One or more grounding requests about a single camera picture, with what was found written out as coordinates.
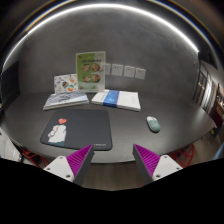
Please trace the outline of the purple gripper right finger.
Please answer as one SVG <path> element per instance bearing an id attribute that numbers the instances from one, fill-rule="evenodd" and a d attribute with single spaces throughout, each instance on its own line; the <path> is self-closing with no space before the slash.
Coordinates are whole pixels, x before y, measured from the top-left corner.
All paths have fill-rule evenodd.
<path id="1" fill-rule="evenodd" d="M 150 184 L 182 169 L 170 156 L 159 156 L 137 144 L 133 145 L 133 156 L 145 184 Z"/>

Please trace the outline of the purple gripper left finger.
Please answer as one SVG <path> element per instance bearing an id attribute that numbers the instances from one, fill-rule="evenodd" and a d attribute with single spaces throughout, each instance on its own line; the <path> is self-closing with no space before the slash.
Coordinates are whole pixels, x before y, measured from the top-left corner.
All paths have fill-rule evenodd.
<path id="1" fill-rule="evenodd" d="M 44 170 L 81 186 L 93 156 L 93 146 L 88 145 L 67 157 L 58 156 Z"/>

